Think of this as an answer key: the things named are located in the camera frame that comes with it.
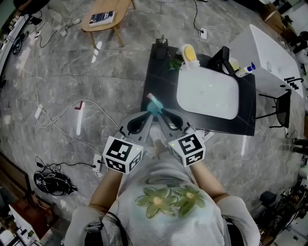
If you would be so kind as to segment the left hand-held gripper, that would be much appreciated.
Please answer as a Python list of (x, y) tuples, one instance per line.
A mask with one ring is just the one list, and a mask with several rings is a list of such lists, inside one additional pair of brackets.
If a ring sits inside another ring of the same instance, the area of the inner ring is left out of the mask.
[(133, 171), (143, 158), (153, 118), (148, 111), (141, 111), (122, 120), (115, 135), (108, 137), (103, 151), (107, 168), (120, 173)]

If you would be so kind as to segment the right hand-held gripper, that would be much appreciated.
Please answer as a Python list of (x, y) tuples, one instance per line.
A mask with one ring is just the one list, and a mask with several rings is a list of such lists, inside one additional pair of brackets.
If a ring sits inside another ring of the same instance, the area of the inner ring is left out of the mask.
[(167, 139), (170, 153), (184, 167), (205, 158), (205, 143), (202, 134), (196, 131), (183, 112), (163, 109), (157, 115), (162, 131)]

